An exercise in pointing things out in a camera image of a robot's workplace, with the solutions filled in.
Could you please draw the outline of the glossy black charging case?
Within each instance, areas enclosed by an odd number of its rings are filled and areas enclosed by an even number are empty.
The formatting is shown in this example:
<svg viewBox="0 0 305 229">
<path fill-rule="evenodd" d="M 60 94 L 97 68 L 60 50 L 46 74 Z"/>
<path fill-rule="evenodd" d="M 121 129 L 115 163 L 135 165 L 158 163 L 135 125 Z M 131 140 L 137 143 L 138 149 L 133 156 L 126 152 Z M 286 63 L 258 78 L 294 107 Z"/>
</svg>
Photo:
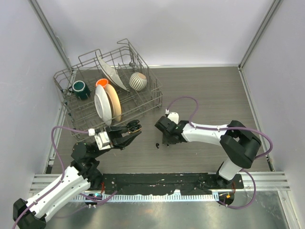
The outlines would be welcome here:
<svg viewBox="0 0 305 229">
<path fill-rule="evenodd" d="M 136 133 L 138 131 L 141 131 L 142 126 L 140 124 L 140 121 L 138 119 L 130 121 L 127 125 L 126 128 L 128 129 L 128 133 Z"/>
</svg>

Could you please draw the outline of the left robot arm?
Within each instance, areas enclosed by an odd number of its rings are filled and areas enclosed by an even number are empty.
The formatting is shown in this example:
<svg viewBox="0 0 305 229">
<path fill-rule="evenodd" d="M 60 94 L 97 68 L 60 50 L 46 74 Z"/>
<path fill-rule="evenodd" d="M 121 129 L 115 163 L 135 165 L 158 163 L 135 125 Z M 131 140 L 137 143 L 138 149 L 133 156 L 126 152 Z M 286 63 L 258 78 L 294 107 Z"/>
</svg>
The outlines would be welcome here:
<svg viewBox="0 0 305 229">
<path fill-rule="evenodd" d="M 94 143 L 77 143 L 72 150 L 73 161 L 62 168 L 62 174 L 33 197 L 18 199 L 13 204 L 13 228 L 43 229 L 47 222 L 71 199 L 84 191 L 97 190 L 103 181 L 97 157 L 112 150 L 123 150 L 140 133 L 139 120 L 123 126 L 88 129 L 83 133 L 95 138 Z"/>
</svg>

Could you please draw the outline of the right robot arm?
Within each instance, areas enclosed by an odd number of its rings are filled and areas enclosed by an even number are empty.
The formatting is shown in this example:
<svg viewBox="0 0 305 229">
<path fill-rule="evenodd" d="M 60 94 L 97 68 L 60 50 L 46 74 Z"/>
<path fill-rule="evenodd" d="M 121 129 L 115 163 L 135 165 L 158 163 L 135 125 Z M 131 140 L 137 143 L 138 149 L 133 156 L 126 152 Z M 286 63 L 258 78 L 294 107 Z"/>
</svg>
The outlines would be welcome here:
<svg viewBox="0 0 305 229">
<path fill-rule="evenodd" d="M 190 121 L 174 122 L 169 116 L 162 116 L 155 127 L 163 134 L 163 143 L 202 142 L 222 147 L 228 158 L 218 168 L 212 188 L 227 188 L 235 175 L 250 168 L 255 160 L 260 139 L 241 122 L 232 120 L 228 125 L 200 125 Z"/>
</svg>

